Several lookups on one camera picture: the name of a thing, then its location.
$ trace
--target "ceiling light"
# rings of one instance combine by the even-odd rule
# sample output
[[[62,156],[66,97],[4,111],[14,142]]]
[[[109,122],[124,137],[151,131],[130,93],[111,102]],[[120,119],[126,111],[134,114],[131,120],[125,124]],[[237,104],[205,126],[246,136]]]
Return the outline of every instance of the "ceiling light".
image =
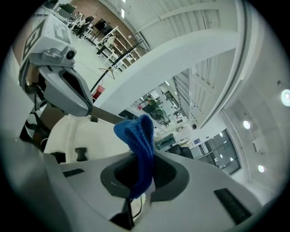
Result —
[[[122,18],[125,18],[125,10],[123,8],[121,9],[121,16]]]
[[[248,121],[244,121],[243,124],[246,129],[250,129],[251,125]]]
[[[258,166],[258,170],[259,170],[260,172],[264,172],[264,171],[265,171],[265,168],[264,168],[262,165],[259,165],[259,166]]]
[[[281,93],[281,100],[285,106],[290,106],[290,90],[285,89]]]

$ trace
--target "blue cloth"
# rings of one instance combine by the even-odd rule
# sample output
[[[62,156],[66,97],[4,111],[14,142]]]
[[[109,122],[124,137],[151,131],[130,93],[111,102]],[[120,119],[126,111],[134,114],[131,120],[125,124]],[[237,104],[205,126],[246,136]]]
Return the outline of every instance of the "blue cloth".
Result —
[[[138,157],[139,179],[133,186],[130,199],[138,198],[151,185],[153,177],[153,133],[154,127],[147,115],[142,115],[138,120],[125,120],[114,126],[115,134]]]

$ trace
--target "glass wall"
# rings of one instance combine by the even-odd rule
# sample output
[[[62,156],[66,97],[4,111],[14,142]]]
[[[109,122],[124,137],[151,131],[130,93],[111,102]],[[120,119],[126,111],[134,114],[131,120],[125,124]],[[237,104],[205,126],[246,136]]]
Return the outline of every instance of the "glass wall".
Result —
[[[196,160],[215,165],[229,175],[241,168],[236,150],[226,130],[199,145],[199,149],[202,156]]]

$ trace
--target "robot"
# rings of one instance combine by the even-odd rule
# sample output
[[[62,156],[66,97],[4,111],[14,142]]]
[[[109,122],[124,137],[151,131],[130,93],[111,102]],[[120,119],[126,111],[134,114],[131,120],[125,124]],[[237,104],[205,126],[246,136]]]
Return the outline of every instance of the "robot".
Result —
[[[34,30],[25,44],[19,84],[35,100],[36,109],[48,101],[67,113],[86,116],[92,97],[73,69],[76,51],[66,33],[52,15]],[[39,73],[38,79],[27,77],[29,72]],[[140,209],[141,217],[134,222],[129,195],[138,180],[138,160],[131,151],[58,164],[53,155],[20,139],[7,139],[3,145],[4,171],[12,189],[53,231],[246,230],[251,216],[262,210],[252,193],[220,169],[155,151],[146,209]]]

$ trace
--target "blue towel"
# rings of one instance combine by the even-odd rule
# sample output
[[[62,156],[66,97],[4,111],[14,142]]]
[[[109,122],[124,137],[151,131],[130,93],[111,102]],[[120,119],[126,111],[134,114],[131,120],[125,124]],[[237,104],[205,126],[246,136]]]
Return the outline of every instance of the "blue towel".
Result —
[[[153,177],[153,133],[154,127],[147,115],[138,120],[125,120],[114,126],[115,134],[138,157],[139,179],[131,189],[130,199],[138,198],[151,185]]]

